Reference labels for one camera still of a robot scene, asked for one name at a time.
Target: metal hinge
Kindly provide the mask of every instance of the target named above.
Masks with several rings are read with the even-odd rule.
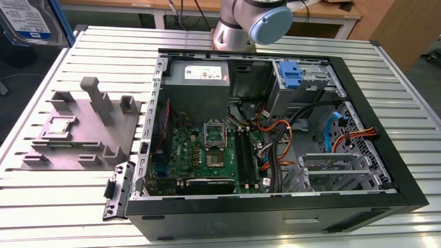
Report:
[[[130,199],[135,163],[126,162],[115,167],[114,177],[108,180],[104,197],[106,202],[103,221],[127,220],[126,207]]]

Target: floor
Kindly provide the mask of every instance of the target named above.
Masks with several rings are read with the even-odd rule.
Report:
[[[66,11],[66,13],[72,27],[75,27],[76,24],[88,23],[90,25],[102,26],[155,28],[154,17],[147,14],[80,11]],[[218,20],[210,18],[208,22],[211,28],[214,28]],[[184,19],[184,23],[191,27],[191,30],[208,30],[207,23],[200,20],[199,17],[188,17]],[[174,17],[167,17],[167,27],[168,29],[182,29]],[[32,64],[27,66],[22,65],[20,68],[8,65],[11,64],[8,56],[12,52],[18,51],[22,53],[20,60],[15,61],[18,64],[24,64],[26,62],[31,63],[34,61]],[[43,80],[43,76],[40,75],[46,75],[59,52],[59,48],[44,46],[35,46],[31,49],[12,46],[4,36],[0,36],[0,81],[10,89],[6,96],[0,95],[0,144],[7,138],[10,130],[39,87]],[[11,75],[24,73],[34,75],[10,77]],[[407,76],[435,111],[441,115],[441,99],[439,96],[441,92],[441,65],[428,63],[425,58],[421,57],[407,72]]]

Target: slotted metal worktable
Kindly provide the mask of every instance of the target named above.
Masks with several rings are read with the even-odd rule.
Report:
[[[22,171],[22,159],[52,110],[55,90],[87,99],[79,82],[100,80],[112,100],[132,95],[147,110],[158,48],[211,49],[208,32],[90,26],[76,31],[0,148],[0,246],[151,245],[130,221],[103,222],[104,185],[112,172]],[[367,41],[283,38],[259,52],[340,56],[408,164],[431,205],[353,233],[175,241],[182,247],[439,247],[441,246],[441,124],[383,49]],[[132,151],[142,136],[140,115]]]

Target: blue cable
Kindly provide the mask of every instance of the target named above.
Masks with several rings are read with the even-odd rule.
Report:
[[[335,120],[337,120],[337,116],[331,116],[327,122],[327,126],[325,126],[325,148],[327,148],[327,152],[332,152],[332,147],[331,147],[331,142],[329,142],[329,130],[331,130],[331,125],[333,123]]]
[[[332,152],[332,147],[331,147],[331,142],[329,142],[329,131],[331,131],[331,125],[333,123],[335,120],[339,120],[343,117],[343,115],[339,112],[333,112],[333,116],[329,117],[328,122],[327,122],[327,126],[325,126],[325,148],[327,148],[327,152]]]

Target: ram slot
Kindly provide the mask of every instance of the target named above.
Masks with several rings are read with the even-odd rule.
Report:
[[[243,148],[244,148],[244,158],[245,158],[245,172],[247,172],[247,184],[255,185],[256,181],[256,166],[253,160],[253,148],[249,140],[249,132],[243,133]]]
[[[243,148],[243,132],[235,132],[235,146],[236,146],[236,163],[239,171],[239,184],[244,186],[247,184],[247,173],[245,173],[245,158]]]
[[[239,170],[240,186],[247,187],[255,185],[256,182],[256,166],[253,161],[253,149],[251,146],[249,132],[237,131],[235,134],[236,144],[236,162]]]

